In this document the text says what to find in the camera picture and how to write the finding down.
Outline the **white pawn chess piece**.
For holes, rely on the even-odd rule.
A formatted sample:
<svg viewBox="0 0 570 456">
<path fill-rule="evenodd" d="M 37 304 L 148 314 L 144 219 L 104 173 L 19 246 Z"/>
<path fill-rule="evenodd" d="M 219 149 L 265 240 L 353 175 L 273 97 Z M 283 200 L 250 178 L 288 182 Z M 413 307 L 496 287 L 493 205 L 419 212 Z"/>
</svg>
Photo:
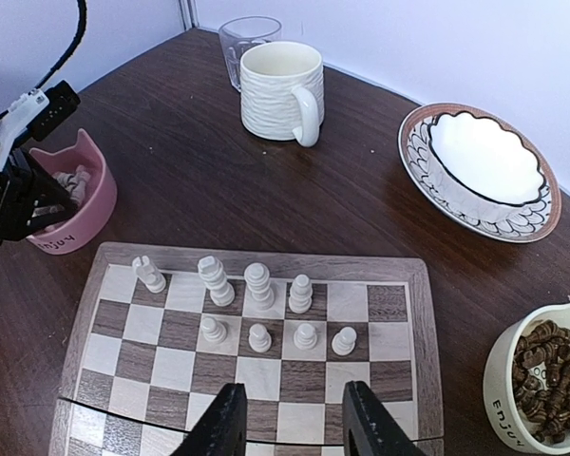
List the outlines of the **white pawn chess piece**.
<svg viewBox="0 0 570 456">
<path fill-rule="evenodd" d="M 255 323 L 249 329 L 248 343 L 254 352 L 267 352 L 272 346 L 272 337 L 265 325 Z"/>
</svg>

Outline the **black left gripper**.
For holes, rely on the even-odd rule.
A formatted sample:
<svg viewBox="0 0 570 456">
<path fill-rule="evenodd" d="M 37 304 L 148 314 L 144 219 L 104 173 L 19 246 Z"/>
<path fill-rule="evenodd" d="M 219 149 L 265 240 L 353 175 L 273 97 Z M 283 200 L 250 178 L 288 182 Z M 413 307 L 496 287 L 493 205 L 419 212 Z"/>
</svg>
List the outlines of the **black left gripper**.
<svg viewBox="0 0 570 456">
<path fill-rule="evenodd" d="M 78 211 L 65 187 L 30 159 L 25 149 L 15 149 L 0 172 L 0 245 L 35 236 Z"/>
</svg>

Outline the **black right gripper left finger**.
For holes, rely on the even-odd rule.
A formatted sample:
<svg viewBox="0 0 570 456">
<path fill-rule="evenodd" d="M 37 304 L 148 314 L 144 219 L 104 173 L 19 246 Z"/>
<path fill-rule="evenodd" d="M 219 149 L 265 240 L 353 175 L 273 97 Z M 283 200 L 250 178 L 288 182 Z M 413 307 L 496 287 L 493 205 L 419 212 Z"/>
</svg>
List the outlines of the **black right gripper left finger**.
<svg viewBox="0 0 570 456">
<path fill-rule="evenodd" d="M 225 384 L 171 456 L 246 453 L 247 396 L 243 384 Z"/>
</svg>

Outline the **white king chess piece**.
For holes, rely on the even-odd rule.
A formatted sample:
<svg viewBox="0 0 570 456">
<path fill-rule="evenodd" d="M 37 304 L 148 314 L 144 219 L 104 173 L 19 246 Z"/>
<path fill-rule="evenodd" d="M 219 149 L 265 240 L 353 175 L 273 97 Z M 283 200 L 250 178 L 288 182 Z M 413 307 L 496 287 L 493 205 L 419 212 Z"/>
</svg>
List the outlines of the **white king chess piece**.
<svg viewBox="0 0 570 456">
<path fill-rule="evenodd" d="M 215 256 L 205 256 L 198 262 L 199 277 L 209 291 L 211 300 L 219 307 L 233 303 L 236 295 L 228 282 L 222 262 Z"/>
</svg>

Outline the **white knight chess piece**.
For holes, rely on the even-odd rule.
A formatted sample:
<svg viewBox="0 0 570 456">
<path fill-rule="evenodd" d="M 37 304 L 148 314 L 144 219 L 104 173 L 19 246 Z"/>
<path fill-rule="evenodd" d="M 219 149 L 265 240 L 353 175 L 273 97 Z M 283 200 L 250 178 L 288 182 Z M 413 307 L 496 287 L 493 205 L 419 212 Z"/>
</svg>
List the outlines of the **white knight chess piece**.
<svg viewBox="0 0 570 456">
<path fill-rule="evenodd" d="M 150 293 L 158 294 L 165 289 L 165 275 L 149 256 L 136 256 L 132 260 L 132 268 L 137 278 Z"/>
</svg>

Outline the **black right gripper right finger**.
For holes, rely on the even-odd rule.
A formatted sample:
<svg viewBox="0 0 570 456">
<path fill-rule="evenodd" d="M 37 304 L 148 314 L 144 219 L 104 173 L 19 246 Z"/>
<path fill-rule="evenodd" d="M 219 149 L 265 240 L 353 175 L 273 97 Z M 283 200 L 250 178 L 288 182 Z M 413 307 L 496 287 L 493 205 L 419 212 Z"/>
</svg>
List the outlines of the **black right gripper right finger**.
<svg viewBox="0 0 570 456">
<path fill-rule="evenodd" d="M 363 381 L 345 384 L 342 422 L 346 456 L 425 456 Z"/>
</svg>

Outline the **white queen chess piece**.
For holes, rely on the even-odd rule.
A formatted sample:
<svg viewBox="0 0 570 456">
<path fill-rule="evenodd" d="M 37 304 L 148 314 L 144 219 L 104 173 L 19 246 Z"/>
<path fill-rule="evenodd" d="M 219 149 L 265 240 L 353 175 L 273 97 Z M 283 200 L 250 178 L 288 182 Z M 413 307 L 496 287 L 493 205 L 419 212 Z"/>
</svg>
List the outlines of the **white queen chess piece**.
<svg viewBox="0 0 570 456">
<path fill-rule="evenodd" d="M 275 293 L 271 285 L 268 267 L 260 262 L 250 264 L 244 271 L 244 280 L 256 307 L 267 311 L 275 303 Z"/>
</svg>

